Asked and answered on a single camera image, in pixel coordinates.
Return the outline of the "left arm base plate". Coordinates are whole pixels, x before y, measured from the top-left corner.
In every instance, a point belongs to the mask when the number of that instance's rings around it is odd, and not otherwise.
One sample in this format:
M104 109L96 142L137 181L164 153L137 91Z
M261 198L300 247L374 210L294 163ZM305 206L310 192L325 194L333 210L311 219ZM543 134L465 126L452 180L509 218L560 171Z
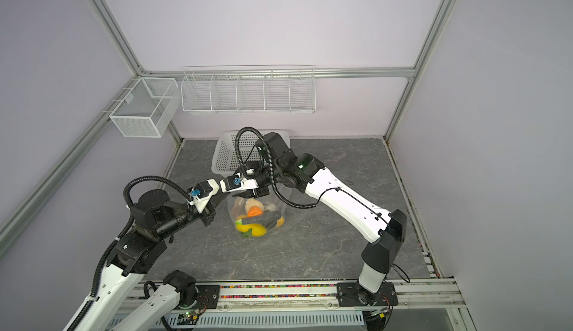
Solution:
M186 287L180 293L180 310L214 310L219 301L220 286L216 284Z

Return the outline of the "beige toy garlic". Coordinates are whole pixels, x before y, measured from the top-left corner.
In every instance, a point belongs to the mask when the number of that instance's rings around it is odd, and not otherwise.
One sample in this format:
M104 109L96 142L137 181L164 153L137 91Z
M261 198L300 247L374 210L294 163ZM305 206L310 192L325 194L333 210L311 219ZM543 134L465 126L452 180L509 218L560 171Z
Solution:
M259 210L264 211L264 205L259 200L255 198L246 199L245 210L249 212L253 208L258 208Z

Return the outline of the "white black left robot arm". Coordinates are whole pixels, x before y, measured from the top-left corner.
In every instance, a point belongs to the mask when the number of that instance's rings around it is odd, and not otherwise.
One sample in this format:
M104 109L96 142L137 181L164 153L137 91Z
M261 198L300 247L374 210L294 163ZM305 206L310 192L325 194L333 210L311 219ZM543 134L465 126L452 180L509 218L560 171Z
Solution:
M144 182L169 186L184 202L172 201L164 189L152 189L133 201L131 189ZM210 225L217 204L228 196L215 179L186 190L165 177L154 175L130 181L122 194L130 212L128 222L98 261L90 293L66 330L104 329L134 286L167 249L173 236L197 221Z

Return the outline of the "clear zip top bag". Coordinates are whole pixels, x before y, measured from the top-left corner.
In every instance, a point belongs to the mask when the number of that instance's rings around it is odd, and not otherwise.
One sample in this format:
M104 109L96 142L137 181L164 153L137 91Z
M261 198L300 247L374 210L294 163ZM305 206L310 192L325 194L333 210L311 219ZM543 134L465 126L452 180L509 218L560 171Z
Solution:
M246 238L257 238L284 224L287 206L270 191L260 198L230 197L227 207L237 232Z

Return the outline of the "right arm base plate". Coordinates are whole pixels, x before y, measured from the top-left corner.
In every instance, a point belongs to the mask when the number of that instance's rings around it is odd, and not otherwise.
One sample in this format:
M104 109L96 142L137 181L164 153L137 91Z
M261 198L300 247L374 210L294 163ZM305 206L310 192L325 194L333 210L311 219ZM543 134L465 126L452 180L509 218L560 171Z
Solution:
M395 286L383 282L377 292L369 292L358 282L337 283L336 296L341 307L393 307L398 305Z

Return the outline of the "orange toy fruit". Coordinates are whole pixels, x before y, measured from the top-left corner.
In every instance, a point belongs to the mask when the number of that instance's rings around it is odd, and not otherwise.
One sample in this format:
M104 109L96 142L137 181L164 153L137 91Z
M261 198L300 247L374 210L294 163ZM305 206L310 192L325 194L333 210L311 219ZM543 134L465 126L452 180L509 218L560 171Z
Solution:
M257 217L264 214L264 208L253 206L247 211L247 216L249 218Z

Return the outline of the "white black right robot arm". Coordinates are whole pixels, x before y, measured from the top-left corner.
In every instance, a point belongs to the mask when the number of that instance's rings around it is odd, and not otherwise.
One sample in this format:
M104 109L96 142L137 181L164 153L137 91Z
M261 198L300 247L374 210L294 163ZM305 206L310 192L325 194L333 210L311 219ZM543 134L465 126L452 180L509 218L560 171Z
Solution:
M275 133L253 127L239 130L234 140L237 172L224 186L235 196L262 197L274 192L288 207L309 210L324 204L350 223L367 241L363 267L350 300L364 306L389 301L383 292L386 276L406 239L408 217L390 212L346 186L323 162L309 153L296 155Z

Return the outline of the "yellow toy lemon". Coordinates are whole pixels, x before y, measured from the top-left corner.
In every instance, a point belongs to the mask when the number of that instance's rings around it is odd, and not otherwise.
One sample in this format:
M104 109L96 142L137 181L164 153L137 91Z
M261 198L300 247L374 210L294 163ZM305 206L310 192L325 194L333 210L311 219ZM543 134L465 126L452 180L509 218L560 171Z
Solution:
M261 237L267 234L267 229L261 224L242 224L237 221L235 227L244 237Z

